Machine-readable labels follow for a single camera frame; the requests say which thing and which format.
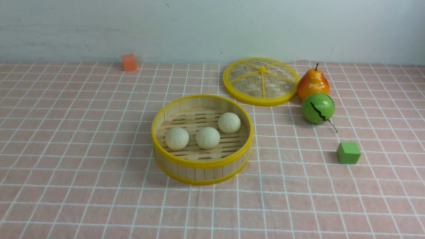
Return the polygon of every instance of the steamer basket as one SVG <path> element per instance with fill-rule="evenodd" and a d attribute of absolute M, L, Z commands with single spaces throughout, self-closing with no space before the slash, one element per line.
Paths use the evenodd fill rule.
<path fill-rule="evenodd" d="M 218 128 L 218 118 L 232 112 L 241 119 L 235 134 L 225 134 Z M 178 151 L 165 144 L 165 135 L 173 127 L 189 133 L 188 145 Z M 209 150 L 196 144 L 196 133 L 202 127 L 213 127 L 220 133 L 220 143 Z M 168 176 L 188 184 L 210 185 L 235 176 L 251 155 L 254 128 L 248 113 L 237 103 L 208 94 L 177 99 L 163 107 L 152 122 L 151 137 L 155 161 Z"/>
<path fill-rule="evenodd" d="M 291 67 L 267 58 L 246 58 L 230 64 L 223 72 L 226 91 L 240 102 L 275 106 L 290 101 L 300 81 Z"/>

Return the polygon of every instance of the white wall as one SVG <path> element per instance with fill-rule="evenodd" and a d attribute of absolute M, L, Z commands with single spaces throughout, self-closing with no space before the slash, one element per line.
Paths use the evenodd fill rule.
<path fill-rule="evenodd" d="M 425 64 L 425 0 L 0 0 L 0 61 Z"/>

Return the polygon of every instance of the yellow spoke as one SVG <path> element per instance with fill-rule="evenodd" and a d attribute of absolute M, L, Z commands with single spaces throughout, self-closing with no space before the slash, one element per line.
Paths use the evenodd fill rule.
<path fill-rule="evenodd" d="M 272 67 L 274 65 L 277 65 L 277 63 L 270 64 L 270 65 L 266 66 L 265 69 L 268 69 L 268 68 L 270 68 L 270 67 Z"/>
<path fill-rule="evenodd" d="M 277 78 L 279 78 L 279 79 L 281 79 L 281 80 L 284 80 L 284 81 L 286 81 L 286 82 L 289 82 L 289 83 L 291 83 L 291 84 L 294 84 L 294 85 L 295 85 L 295 83 L 294 83 L 293 81 L 290 81 L 290 80 L 288 80 L 287 78 L 280 77 L 280 76 L 278 76 L 278 75 L 276 75 L 276 74 L 273 74 L 273 73 L 271 73 L 271 72 L 268 72 L 268 71 L 265 71 L 265 73 L 266 73 L 266 74 L 269 74 L 269 75 L 272 75 L 272 76 L 274 76 L 274 77 L 277 77 Z"/>
<path fill-rule="evenodd" d="M 260 69 L 258 69 L 258 67 L 256 67 L 256 66 L 254 66 L 254 65 L 251 65 L 251 64 L 249 64 L 249 63 L 245 63 L 245 62 L 241 62 L 242 64 L 245 64 L 245 65 L 249 65 L 249 66 L 251 66 L 252 68 L 254 68 L 254 69 L 256 69 L 256 70 L 260 70 Z"/>
<path fill-rule="evenodd" d="M 241 79 L 241 78 L 247 77 L 247 76 L 249 76 L 249 75 L 251 75 L 251 74 L 258 73 L 258 72 L 259 72 L 259 71 L 254 71 L 254 72 L 246 73 L 245 75 L 241 75 L 241 76 L 239 76 L 238 78 L 236 78 L 236 79 L 233 79 L 233 80 L 229 81 L 229 83 L 230 83 L 230 84 L 232 84 L 233 82 L 235 82 L 235 81 L 237 81 L 237 80 L 239 80 L 239 79 Z"/>
<path fill-rule="evenodd" d="M 263 98 L 266 97 L 266 85 L 264 84 L 264 74 L 261 72 L 261 87 L 263 88 Z"/>

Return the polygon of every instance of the toy fruit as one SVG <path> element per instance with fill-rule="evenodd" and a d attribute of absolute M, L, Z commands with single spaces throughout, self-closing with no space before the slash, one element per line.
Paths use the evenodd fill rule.
<path fill-rule="evenodd" d="M 300 79 L 297 86 L 297 94 L 301 100 L 304 100 L 308 95 L 315 92 L 323 92 L 329 94 L 329 83 L 325 75 L 317 67 L 309 69 L 306 74 Z"/>
<path fill-rule="evenodd" d="M 313 124 L 323 124 L 329 121 L 335 131 L 338 132 L 331 122 L 331 117 L 335 112 L 335 105 L 329 95 L 322 92 L 312 93 L 301 103 L 301 110 L 304 118 L 309 122 Z"/>

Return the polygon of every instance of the pear stem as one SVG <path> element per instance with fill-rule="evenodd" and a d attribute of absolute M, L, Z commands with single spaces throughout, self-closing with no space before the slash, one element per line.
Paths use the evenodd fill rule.
<path fill-rule="evenodd" d="M 332 127 L 334 127 L 335 133 L 338 133 L 337 128 L 335 128 L 335 126 L 334 126 L 334 124 L 332 124 L 331 120 L 329 119 L 328 121 L 329 121 L 329 123 L 331 123 Z"/>

